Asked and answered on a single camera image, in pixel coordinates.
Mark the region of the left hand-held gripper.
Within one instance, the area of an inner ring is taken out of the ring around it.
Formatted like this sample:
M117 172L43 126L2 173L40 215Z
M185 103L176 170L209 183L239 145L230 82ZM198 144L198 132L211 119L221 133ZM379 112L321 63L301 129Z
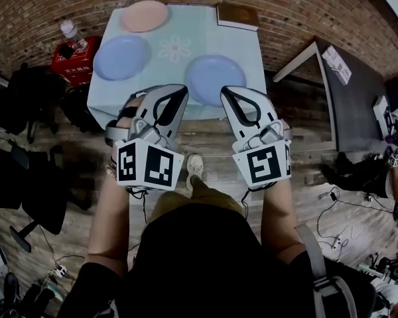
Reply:
M105 136L116 147L108 172L117 184L134 189L174 190L183 163L174 141L188 102L182 84L154 86L148 90L130 129L108 123Z

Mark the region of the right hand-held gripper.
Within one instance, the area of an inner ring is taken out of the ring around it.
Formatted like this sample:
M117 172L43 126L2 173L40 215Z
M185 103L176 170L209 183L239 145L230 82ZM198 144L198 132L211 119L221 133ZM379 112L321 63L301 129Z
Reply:
M232 158L248 187L256 189L290 178L291 141L285 140L283 123L276 120L269 97L255 89L227 85L221 89L220 99L237 139ZM254 108L255 118L247 117L240 101ZM263 129L251 134L258 127Z

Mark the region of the person's left hand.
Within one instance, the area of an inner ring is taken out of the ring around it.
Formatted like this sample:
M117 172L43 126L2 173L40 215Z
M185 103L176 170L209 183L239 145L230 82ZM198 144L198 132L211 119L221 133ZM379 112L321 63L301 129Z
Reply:
M121 110L117 118L117 128L130 129L132 119L136 115L137 109L142 104L143 99L144 95L140 95L126 102L125 107Z

